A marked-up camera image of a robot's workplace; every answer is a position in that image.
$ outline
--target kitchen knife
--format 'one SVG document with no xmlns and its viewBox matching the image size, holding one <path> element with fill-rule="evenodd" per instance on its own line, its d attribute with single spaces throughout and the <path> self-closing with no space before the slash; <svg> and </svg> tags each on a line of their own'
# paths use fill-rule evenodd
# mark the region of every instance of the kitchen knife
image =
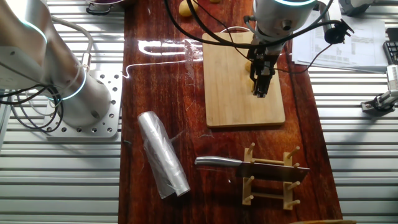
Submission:
<svg viewBox="0 0 398 224">
<path fill-rule="evenodd" d="M 195 165 L 213 167 L 234 167 L 237 177 L 251 177 L 284 182 L 302 182 L 310 169 L 301 167 L 279 166 L 272 164 L 243 162 L 219 156 L 201 156 L 195 159 Z"/>
</svg>

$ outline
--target wooden tabletop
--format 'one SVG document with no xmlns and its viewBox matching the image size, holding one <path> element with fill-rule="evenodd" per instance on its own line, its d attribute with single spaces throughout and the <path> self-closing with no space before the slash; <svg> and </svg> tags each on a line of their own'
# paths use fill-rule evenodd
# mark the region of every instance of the wooden tabletop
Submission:
<svg viewBox="0 0 398 224">
<path fill-rule="evenodd" d="M 192 18 L 178 15 L 180 0 L 170 8 L 181 26 L 201 37 Z M 230 26 L 243 26 L 252 0 L 200 3 Z M 202 10 L 198 14 L 214 32 L 223 27 Z M 161 0 L 138 1 L 126 9 L 122 148 L 119 223 L 292 223 L 305 220 L 342 219 L 325 140 L 308 73 L 279 72 L 286 122 L 276 128 L 209 129 L 206 127 L 201 44 L 188 39 L 171 23 Z M 289 52 L 290 44 L 284 49 Z M 279 57 L 278 67 L 301 71 L 289 54 Z M 163 122 L 191 191 L 181 197 L 160 199 L 146 157 L 137 116 L 154 111 Z M 255 198 L 242 204 L 242 178 L 233 169 L 197 169 L 197 156 L 243 159 L 243 150 L 256 143 L 254 155 L 282 160 L 282 153 L 299 146 L 294 163 L 309 167 L 310 174 L 294 189 L 301 201 L 292 211 L 282 201 Z M 282 183 L 255 181 L 258 192 L 281 192 Z"/>
</svg>

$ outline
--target yellow object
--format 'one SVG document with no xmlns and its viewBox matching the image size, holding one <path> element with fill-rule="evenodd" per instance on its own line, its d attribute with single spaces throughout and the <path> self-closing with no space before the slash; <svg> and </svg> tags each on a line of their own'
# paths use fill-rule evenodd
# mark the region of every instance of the yellow object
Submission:
<svg viewBox="0 0 398 224">
<path fill-rule="evenodd" d="M 198 4 L 195 2 L 191 1 L 193 8 L 195 9 L 195 12 L 198 10 Z M 191 10 L 189 10 L 187 0 L 184 0 L 180 3 L 180 7 L 178 9 L 178 12 L 180 13 L 181 16 L 183 17 L 190 17 L 192 16 Z"/>
<path fill-rule="evenodd" d="M 244 64 L 244 68 L 246 69 L 246 71 L 250 72 L 250 66 L 251 66 L 251 62 L 246 62 Z"/>
</svg>

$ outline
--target black cable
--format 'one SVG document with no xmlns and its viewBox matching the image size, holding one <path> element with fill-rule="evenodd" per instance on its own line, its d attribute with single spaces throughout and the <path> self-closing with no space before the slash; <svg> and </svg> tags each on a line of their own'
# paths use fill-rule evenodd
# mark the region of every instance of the black cable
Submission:
<svg viewBox="0 0 398 224">
<path fill-rule="evenodd" d="M 36 96 L 38 96 L 39 94 L 41 94 L 42 92 L 44 92 L 46 89 L 50 88 L 51 86 L 44 86 L 43 89 L 39 90 L 37 93 L 33 94 L 32 96 L 21 100 L 21 101 L 17 101 L 17 102 L 8 102 L 8 101 L 1 101 L 0 100 L 0 104 L 4 104 L 4 105 L 19 105 L 19 104 L 23 104 L 28 102 L 29 100 L 35 98 Z"/>
<path fill-rule="evenodd" d="M 27 113 L 26 113 L 25 109 L 22 107 L 22 105 L 19 105 L 19 108 L 21 109 L 21 111 L 25 115 L 26 119 L 34 126 L 34 127 L 26 126 L 27 128 L 30 128 L 30 129 L 43 129 L 43 128 L 46 128 L 48 125 L 50 125 L 54 121 L 54 119 L 56 117 L 56 114 L 58 112 L 58 107 L 55 107 L 54 113 L 53 113 L 53 116 L 52 116 L 51 120 L 47 124 L 39 127 L 29 118 L 29 116 L 27 115 Z"/>
<path fill-rule="evenodd" d="M 315 29 L 315 28 L 317 28 L 317 27 L 321 27 L 321 26 L 328 25 L 328 24 L 341 24 L 341 23 L 342 23 L 341 21 L 334 21 L 334 20 L 333 20 L 333 21 L 328 21 L 328 22 L 320 22 L 320 23 L 318 23 L 318 24 L 315 24 L 315 25 L 312 25 L 312 26 L 308 26 L 307 28 L 305 28 L 305 29 L 303 29 L 303 30 L 301 30 L 301 31 L 299 31 L 299 32 L 297 32 L 297 33 L 295 33 L 295 34 L 292 34 L 292 35 L 290 35 L 290 36 L 288 36 L 288 37 L 284 37 L 284 38 L 279 39 L 279 40 L 277 40 L 277 41 L 274 41 L 274 42 L 271 42 L 271 43 L 266 43 L 266 44 L 257 44 L 257 45 L 252 45 L 252 44 L 234 44 L 234 43 L 232 43 L 232 42 L 229 42 L 229 43 L 227 44 L 227 43 L 224 43 L 224 42 L 221 43 L 221 42 L 213 42 L 213 41 L 209 41 L 209 40 L 203 40 L 203 39 L 201 39 L 201 38 L 198 38 L 198 37 L 195 37 L 194 35 L 189 34 L 187 31 L 183 30 L 183 29 L 178 25 L 178 23 L 175 21 L 175 19 L 173 18 L 173 15 L 172 15 L 171 10 L 170 10 L 170 8 L 169 8 L 168 0 L 164 0 L 164 3 L 165 3 L 165 8 L 166 8 L 167 14 L 169 15 L 170 19 L 172 20 L 174 26 L 175 26 L 180 32 L 182 32 L 183 34 L 185 34 L 186 36 L 188 36 L 189 38 L 192 38 L 192 39 L 194 39 L 194 40 L 197 40 L 197 41 L 202 42 L 202 43 L 205 43 L 205 44 L 230 46 L 230 47 L 237 47 L 237 48 L 241 48 L 241 49 L 256 49 L 256 48 L 259 48 L 259 47 L 271 47 L 271 46 L 274 46 L 274 45 L 277 45 L 277 44 L 284 43 L 284 42 L 286 42 L 286 41 L 288 41 L 288 40 L 291 40 L 291 39 L 293 39 L 293 38 L 295 38 L 295 37 L 297 37 L 297 36 L 299 36 L 299 35 L 302 35 L 302 34 L 308 32 L 308 31 L 310 31 L 310 30 L 313 30 L 313 29 Z"/>
<path fill-rule="evenodd" d="M 29 125 L 25 124 L 25 123 L 20 119 L 20 117 L 19 117 L 18 114 L 16 113 L 16 110 L 15 110 L 14 106 L 11 105 L 11 111 L 12 111 L 12 113 L 14 114 L 14 116 L 16 117 L 16 119 L 18 120 L 18 122 L 20 122 L 23 126 L 29 128 L 29 129 L 39 130 L 39 131 L 42 131 L 43 133 L 51 133 L 51 132 L 53 132 L 53 131 L 55 131 L 55 130 L 57 130 L 57 129 L 59 128 L 59 126 L 61 125 L 62 119 L 63 119 L 63 103 L 62 103 L 62 98 L 61 98 L 60 95 L 58 95 L 58 91 L 57 91 L 56 88 L 53 88 L 52 90 L 51 90 L 51 88 L 48 88 L 48 91 L 49 91 L 50 94 L 53 96 L 54 103 L 59 103 L 59 104 L 60 104 L 60 107 L 61 107 L 60 121 L 58 122 L 58 124 L 56 125 L 56 127 L 53 128 L 53 129 L 51 129 L 51 130 L 48 130 L 48 131 L 43 129 L 43 128 L 46 128 L 48 125 L 50 125 L 50 124 L 54 121 L 55 117 L 57 116 L 58 106 L 55 107 L 55 111 L 54 111 L 54 114 L 53 114 L 53 117 L 51 118 L 51 120 L 50 120 L 47 124 L 45 124 L 45 125 L 39 127 L 39 126 L 37 126 L 37 125 L 29 118 L 29 116 L 27 115 L 27 113 L 26 113 L 25 109 L 22 107 L 22 105 L 19 105 L 20 108 L 21 108 L 21 111 L 22 111 L 23 114 L 25 115 L 26 119 L 34 126 L 34 127 L 32 127 L 32 126 L 29 126 Z"/>
<path fill-rule="evenodd" d="M 209 28 L 207 28 L 207 26 L 200 20 L 197 12 L 195 11 L 195 8 L 193 7 L 193 4 L 191 2 L 191 0 L 186 0 L 188 3 L 188 7 L 189 10 L 191 10 L 191 14 L 193 16 L 193 18 L 196 20 L 196 22 L 198 23 L 198 25 L 212 38 L 214 38 L 215 40 L 218 40 L 221 43 L 228 43 L 228 44 L 234 44 L 233 42 L 230 42 L 228 40 L 225 40 L 219 36 L 217 36 L 215 33 L 213 33 Z"/>
<path fill-rule="evenodd" d="M 9 97 L 9 96 L 15 96 L 16 94 L 20 94 L 20 93 L 32 90 L 32 89 L 37 88 L 37 87 L 45 87 L 45 85 L 37 84 L 37 85 L 34 85 L 34 86 L 30 87 L 30 88 L 26 88 L 26 89 L 14 91 L 14 92 L 11 92 L 11 93 L 7 93 L 7 94 L 4 94 L 4 95 L 0 95 L 0 98 Z"/>
<path fill-rule="evenodd" d="M 222 44 L 220 42 L 215 42 L 215 41 L 210 41 L 210 40 L 204 40 L 201 39 L 199 37 L 195 37 L 194 35 L 188 33 L 187 31 L 185 31 L 182 27 L 180 27 L 180 25 L 177 23 L 177 21 L 174 19 L 172 11 L 169 8 L 169 2 L 167 0 L 164 0 L 164 4 L 165 4 L 165 8 L 166 8 L 166 12 L 170 17 L 170 20 L 172 21 L 173 25 L 184 35 L 186 35 L 187 37 L 193 39 L 193 40 L 197 40 L 199 42 L 202 42 L 204 44 L 212 44 L 212 45 L 220 45 L 220 46 L 227 46 L 226 44 Z"/>
<path fill-rule="evenodd" d="M 234 40 L 232 39 L 232 35 L 231 32 L 229 31 L 228 27 L 221 22 L 220 20 L 218 20 L 216 17 L 214 17 L 213 15 L 210 14 L 210 12 L 208 12 L 201 4 L 199 4 L 199 2 L 197 2 L 197 0 L 192 0 L 194 3 L 198 4 L 199 7 L 201 7 L 205 13 L 207 13 L 211 18 L 213 18 L 215 21 L 217 21 L 218 23 L 220 23 L 227 31 L 227 33 L 229 34 L 229 38 L 231 38 L 231 42 L 234 43 Z M 248 59 L 249 61 L 251 61 L 246 55 L 244 55 L 240 50 L 238 50 L 238 48 L 234 47 L 235 50 L 237 52 L 239 52 L 239 54 L 241 54 L 244 58 Z"/>
</svg>

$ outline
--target bamboo cutting board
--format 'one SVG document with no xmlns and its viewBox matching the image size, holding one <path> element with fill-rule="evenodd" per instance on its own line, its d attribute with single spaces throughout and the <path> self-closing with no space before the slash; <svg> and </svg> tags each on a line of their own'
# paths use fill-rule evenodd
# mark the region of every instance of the bamboo cutting board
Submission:
<svg viewBox="0 0 398 224">
<path fill-rule="evenodd" d="M 228 33 L 217 33 L 230 40 Z M 231 34 L 236 43 L 250 43 L 252 32 Z M 205 40 L 214 40 L 208 34 Z M 240 49 L 246 55 L 248 50 Z M 279 76 L 272 77 L 265 98 L 252 95 L 247 60 L 233 47 L 203 44 L 206 123 L 209 127 L 278 125 L 285 122 Z"/>
</svg>

